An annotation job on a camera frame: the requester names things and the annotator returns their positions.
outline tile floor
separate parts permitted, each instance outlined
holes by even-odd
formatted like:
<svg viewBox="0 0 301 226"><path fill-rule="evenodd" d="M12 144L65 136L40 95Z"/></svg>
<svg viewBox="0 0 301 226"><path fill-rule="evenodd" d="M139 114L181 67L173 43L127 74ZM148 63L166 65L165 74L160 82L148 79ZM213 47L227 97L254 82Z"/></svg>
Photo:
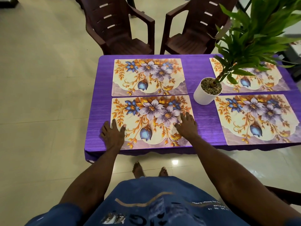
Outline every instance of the tile floor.
<svg viewBox="0 0 301 226"><path fill-rule="evenodd" d="M135 0L156 20L158 54L165 14L184 0ZM24 225L57 204L85 170L83 148L98 58L102 50L85 31L74 0L19 0L0 10L0 225ZM182 31L187 12L173 20ZM147 27L131 19L133 37L147 41ZM301 192L300 147L270 152L225 152L265 185ZM219 198L196 155L119 155L108 193L133 178L139 160L147 176L170 175Z"/></svg>

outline chair seat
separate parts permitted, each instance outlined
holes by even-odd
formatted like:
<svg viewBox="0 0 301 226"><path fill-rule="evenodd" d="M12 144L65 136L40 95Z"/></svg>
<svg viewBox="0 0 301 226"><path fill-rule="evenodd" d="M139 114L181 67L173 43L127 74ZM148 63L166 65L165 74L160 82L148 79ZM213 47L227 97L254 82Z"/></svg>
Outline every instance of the chair seat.
<svg viewBox="0 0 301 226"><path fill-rule="evenodd" d="M139 39L131 39L129 36L118 38L117 40L108 43L112 54L151 54L152 49L148 44L145 44Z"/></svg>
<svg viewBox="0 0 301 226"><path fill-rule="evenodd" d="M192 34L176 34L166 42L166 50L171 54L204 54L206 42Z"/></svg>

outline white pot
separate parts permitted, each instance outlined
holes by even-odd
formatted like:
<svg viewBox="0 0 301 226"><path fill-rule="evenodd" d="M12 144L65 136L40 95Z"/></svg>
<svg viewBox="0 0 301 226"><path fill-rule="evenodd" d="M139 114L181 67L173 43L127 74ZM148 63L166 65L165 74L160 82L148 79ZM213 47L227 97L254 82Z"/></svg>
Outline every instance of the white pot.
<svg viewBox="0 0 301 226"><path fill-rule="evenodd" d="M203 89L201 87L201 82L199 83L197 89L195 90L195 92L193 94L193 98L200 105L208 105L210 102L212 102L216 98L216 96L220 95L220 93L217 95L211 95L211 94L206 93L205 91L203 91Z"/></svg>

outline purple tablecloth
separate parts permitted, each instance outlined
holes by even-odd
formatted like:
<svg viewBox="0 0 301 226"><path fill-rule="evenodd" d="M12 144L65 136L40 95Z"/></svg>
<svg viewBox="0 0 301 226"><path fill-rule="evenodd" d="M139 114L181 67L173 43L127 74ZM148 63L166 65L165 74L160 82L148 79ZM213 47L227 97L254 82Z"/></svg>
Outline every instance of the purple tablecloth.
<svg viewBox="0 0 301 226"><path fill-rule="evenodd" d="M227 151L231 150L253 150L260 149L269 151L276 148L289 147L300 143L280 143L280 144L264 144L264 145L236 145L228 146L224 138L222 126L216 110L214 101L208 105L199 105L193 99L193 93L200 81L205 77L214 77L214 72L209 58L214 57L213 54L208 55L104 55L99 58L91 110L88 122L88 129L85 141L85 158L86 160L97 160L106 150L103 141L100 139L100 128L105 121L111 118L111 102L112 102L112 81L113 68L115 59L160 59L160 58L180 58L185 73L185 80L190 96L193 114L198 123L198 132L204 140L219 149ZM301 121L301 93L296 84L291 79L286 69L278 67L284 80L286 81L290 91L276 92L254 92L240 94L284 94L288 99L296 116ZM143 149L143 150L122 150L120 153L124 155L141 155L148 152L158 152L160 154L178 153L178 154L195 154L192 147L173 147L162 149Z"/></svg>

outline potted plant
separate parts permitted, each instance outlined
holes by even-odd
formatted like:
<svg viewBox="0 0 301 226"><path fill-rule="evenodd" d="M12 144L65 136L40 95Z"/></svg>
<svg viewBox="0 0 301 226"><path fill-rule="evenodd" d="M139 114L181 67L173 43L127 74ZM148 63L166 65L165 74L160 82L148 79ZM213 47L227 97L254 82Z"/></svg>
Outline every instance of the potted plant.
<svg viewBox="0 0 301 226"><path fill-rule="evenodd" d="M301 10L301 0L252 0L250 17L242 10L233 13L221 4L220 7L223 13L231 17L232 26L229 35L225 34L220 39L228 47L215 43L218 52L224 56L215 56L223 66L222 72L215 79L202 79L194 92L195 101L202 105L209 104L221 93L220 83L224 78L237 84L233 75L253 75L241 68L267 71L269 68L264 66L264 62L277 65L279 59L275 53L285 51L288 43L300 40L283 37L281 34L285 28L301 20L301 14L295 13L296 10Z"/></svg>

